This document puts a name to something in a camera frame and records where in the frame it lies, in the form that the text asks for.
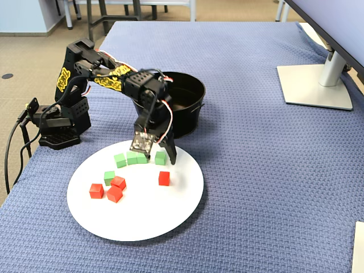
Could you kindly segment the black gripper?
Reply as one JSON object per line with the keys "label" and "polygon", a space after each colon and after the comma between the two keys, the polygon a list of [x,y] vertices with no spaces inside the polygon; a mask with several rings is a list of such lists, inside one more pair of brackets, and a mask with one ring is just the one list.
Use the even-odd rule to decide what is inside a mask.
{"label": "black gripper", "polygon": [[[142,105],[133,101],[138,117],[134,123],[133,142],[160,142],[159,146],[165,148],[172,165],[176,163],[176,147],[173,133],[173,111],[171,97],[156,100],[154,104]],[[150,160],[151,153],[145,151],[144,155]]]}

